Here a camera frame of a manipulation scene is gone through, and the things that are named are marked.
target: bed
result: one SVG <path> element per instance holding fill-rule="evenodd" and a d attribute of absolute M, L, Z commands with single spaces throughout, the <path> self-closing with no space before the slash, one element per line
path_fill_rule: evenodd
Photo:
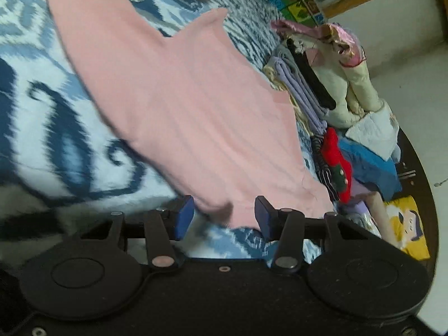
<path fill-rule="evenodd" d="M 130 1 L 166 37 L 209 9 L 226 7 L 225 30 L 258 71 L 279 43 L 268 26 L 279 13 L 267 0 Z M 160 208 L 177 196 L 103 122 L 64 54 L 45 0 L 0 0 L 0 107 L 5 264 L 19 266 L 111 211 Z M 310 137 L 300 124 L 297 133 L 315 176 Z M 199 213 L 176 246 L 190 257 L 267 261 L 276 249 L 255 230 L 222 228 Z M 320 255 L 311 241 L 303 250 L 308 262 Z M 139 242 L 129 246 L 136 258 L 144 259 L 144 251 Z"/>

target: pile of clothes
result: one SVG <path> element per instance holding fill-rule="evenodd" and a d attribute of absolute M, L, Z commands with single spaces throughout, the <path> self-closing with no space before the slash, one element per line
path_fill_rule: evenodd
<path fill-rule="evenodd" d="M 395 169 L 401 155 L 399 126 L 370 81 L 358 38 L 333 23 L 309 28 L 277 20 L 271 26 L 283 41 L 263 72 L 274 88 L 290 93 L 296 120 L 311 136 L 318 178 L 332 202 L 375 235 L 415 258 L 428 258 L 421 226 L 414 238 L 418 250 L 403 240 L 404 214 L 411 210 L 387 216 L 387 201 L 402 190 Z M 363 184 L 369 189 L 362 191 L 363 197 L 355 196 L 357 189 L 365 189 Z M 414 222 L 421 223 L 414 207 Z"/>

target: wooden bed frame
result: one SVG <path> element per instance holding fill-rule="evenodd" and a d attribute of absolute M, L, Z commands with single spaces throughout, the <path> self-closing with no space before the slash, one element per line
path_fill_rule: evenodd
<path fill-rule="evenodd" d="M 438 222 L 434 198 L 422 164 L 411 142 L 401 129 L 398 133 L 398 146 L 402 150 L 402 159 L 396 165 L 396 169 L 403 190 L 396 193 L 393 199 L 412 196 L 417 204 L 418 213 L 423 223 L 426 244 L 431 256 L 430 259 L 423 260 L 422 264 L 428 270 L 431 280 L 433 280 L 438 253 Z"/>

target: pink fabric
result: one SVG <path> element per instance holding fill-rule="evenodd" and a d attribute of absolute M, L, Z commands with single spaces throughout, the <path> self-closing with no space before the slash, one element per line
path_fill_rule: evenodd
<path fill-rule="evenodd" d="M 338 24 L 325 23 L 310 28 L 288 20 L 275 20 L 270 25 L 279 34 L 296 32 L 333 44 L 334 50 L 339 54 L 339 61 L 344 67 L 356 67 L 366 60 L 358 38 Z"/>
<path fill-rule="evenodd" d="M 258 228 L 255 197 L 321 217 L 287 92 L 275 91 L 201 15 L 172 38 L 128 0 L 48 0 L 71 62 L 117 134 L 216 222 Z"/>

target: yellow cushion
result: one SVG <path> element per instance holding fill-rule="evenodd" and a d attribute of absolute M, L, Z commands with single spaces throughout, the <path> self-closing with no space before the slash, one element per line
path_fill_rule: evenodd
<path fill-rule="evenodd" d="M 428 259 L 430 255 L 423 233 L 422 220 L 412 196 L 385 202 L 384 204 L 395 238 L 402 251 L 417 260 Z"/>

